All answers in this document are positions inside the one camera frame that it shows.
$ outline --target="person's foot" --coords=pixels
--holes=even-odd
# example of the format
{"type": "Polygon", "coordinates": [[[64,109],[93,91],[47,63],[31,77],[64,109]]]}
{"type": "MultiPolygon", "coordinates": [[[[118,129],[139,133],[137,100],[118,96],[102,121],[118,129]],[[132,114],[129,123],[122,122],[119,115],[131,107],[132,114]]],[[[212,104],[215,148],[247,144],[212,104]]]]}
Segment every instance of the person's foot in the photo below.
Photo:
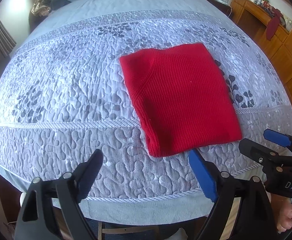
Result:
{"type": "Polygon", "coordinates": [[[285,232],[292,227],[292,203],[289,198],[283,201],[282,207],[279,212],[277,222],[277,229],[280,232],[285,232]]]}

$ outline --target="wooden dresser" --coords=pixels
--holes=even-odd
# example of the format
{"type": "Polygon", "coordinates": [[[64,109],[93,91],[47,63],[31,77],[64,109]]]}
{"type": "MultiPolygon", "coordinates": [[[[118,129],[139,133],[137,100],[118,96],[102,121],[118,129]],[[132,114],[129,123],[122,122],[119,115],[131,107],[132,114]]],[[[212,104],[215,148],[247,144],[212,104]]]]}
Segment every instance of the wooden dresser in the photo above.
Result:
{"type": "Polygon", "coordinates": [[[271,41],[266,39],[270,16],[249,0],[231,2],[232,21],[262,49],[275,68],[292,104],[292,30],[279,25],[271,41]]]}

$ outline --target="quilted bedspread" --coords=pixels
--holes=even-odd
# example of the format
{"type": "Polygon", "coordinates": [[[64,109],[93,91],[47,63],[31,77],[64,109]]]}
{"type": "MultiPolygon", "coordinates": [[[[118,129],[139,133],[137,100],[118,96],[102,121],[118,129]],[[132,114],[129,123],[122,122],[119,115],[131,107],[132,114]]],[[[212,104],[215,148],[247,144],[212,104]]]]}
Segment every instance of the quilted bedspread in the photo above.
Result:
{"type": "MultiPolygon", "coordinates": [[[[195,42],[221,69],[244,137],[275,147],[263,139],[265,129],[292,134],[292,107],[274,68],[233,23],[182,10],[122,12],[60,27],[18,49],[0,79],[0,165],[28,182],[55,179],[100,148],[104,164],[89,199],[198,190],[187,152],[148,155],[119,65],[139,49],[195,42]]],[[[219,170],[239,174],[258,164],[238,143],[199,150],[219,170]]]]}

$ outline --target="metal screw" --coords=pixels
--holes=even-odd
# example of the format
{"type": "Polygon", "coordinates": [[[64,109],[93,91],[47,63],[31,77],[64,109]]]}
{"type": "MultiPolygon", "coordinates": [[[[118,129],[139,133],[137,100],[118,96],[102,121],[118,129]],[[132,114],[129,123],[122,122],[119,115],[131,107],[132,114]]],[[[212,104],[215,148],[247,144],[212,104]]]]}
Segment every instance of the metal screw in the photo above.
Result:
{"type": "Polygon", "coordinates": [[[40,182],[40,177],[36,177],[35,179],[33,179],[33,183],[38,183],[40,182]]]}
{"type": "Polygon", "coordinates": [[[257,177],[257,176],[253,176],[253,177],[252,177],[252,180],[253,180],[254,182],[260,182],[260,178],[257,177]]]}
{"type": "Polygon", "coordinates": [[[69,179],[71,176],[72,176],[71,172],[65,172],[65,173],[63,174],[63,178],[64,178],[64,179],[69,179]]]}
{"type": "Polygon", "coordinates": [[[223,177],[223,178],[228,178],[229,177],[229,173],[227,171],[222,171],[220,173],[220,175],[223,177]]]}

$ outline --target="folded sweater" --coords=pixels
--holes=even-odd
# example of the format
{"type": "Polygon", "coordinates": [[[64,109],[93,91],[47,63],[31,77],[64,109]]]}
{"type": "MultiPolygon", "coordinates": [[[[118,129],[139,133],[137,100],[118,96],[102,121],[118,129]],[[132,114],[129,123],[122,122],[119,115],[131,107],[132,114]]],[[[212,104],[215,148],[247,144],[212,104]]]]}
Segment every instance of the folded sweater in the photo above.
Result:
{"type": "Polygon", "coordinates": [[[151,156],[242,138],[225,80],[203,44],[142,49],[120,63],[151,156]]]}

